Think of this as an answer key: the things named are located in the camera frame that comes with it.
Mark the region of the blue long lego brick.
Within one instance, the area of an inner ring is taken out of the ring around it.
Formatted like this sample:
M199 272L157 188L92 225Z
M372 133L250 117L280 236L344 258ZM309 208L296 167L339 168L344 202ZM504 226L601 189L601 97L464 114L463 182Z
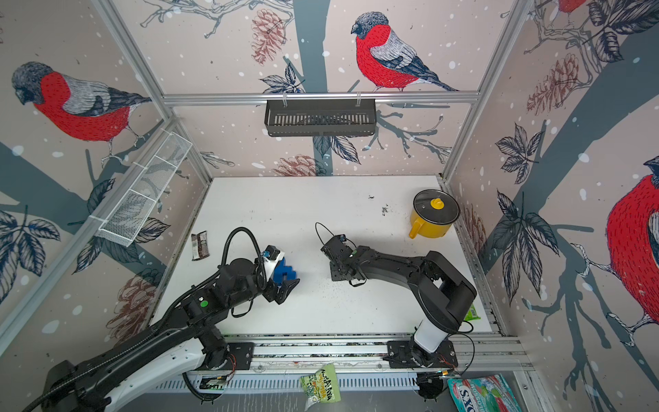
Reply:
M271 278L277 285L283 285L285 281L297 280L298 276L293 267L287 265L286 259L283 257L281 261L278 262Z

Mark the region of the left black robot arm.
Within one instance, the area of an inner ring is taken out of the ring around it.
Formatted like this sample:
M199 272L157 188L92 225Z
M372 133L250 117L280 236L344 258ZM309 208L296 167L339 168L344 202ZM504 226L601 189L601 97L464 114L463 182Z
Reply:
M27 411L111 411L150 388L190 371L226 369L230 376L250 366L253 346L230 344L218 328L235 308L262 296L282 304L299 279L276 283L279 259L235 259L180 295L162 318L112 350L77 365L53 367L44 392Z

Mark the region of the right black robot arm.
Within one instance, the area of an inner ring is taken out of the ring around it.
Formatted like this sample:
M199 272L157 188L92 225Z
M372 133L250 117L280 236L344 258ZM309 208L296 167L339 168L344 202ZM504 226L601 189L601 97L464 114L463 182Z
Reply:
M475 286L443 254L402 257L371 247L351 247L343 235L334 235L321 248L331 263L335 282L358 287L378 280L407 288L425 315L413 334L413 348L430 355L448 336L458 333L477 297Z

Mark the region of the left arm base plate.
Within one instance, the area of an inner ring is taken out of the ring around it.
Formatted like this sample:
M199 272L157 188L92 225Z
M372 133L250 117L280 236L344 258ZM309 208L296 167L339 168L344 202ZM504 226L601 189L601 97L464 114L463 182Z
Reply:
M229 371L248 371L252 365L255 344L251 342L228 343L227 356Z

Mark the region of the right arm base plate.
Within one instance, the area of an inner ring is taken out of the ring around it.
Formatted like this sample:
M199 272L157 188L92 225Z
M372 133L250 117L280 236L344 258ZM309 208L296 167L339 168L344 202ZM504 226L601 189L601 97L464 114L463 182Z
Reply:
M383 360L390 368L448 368L456 369L458 360L453 343L444 340L432 353L425 352L413 339L408 341L388 341L387 354Z

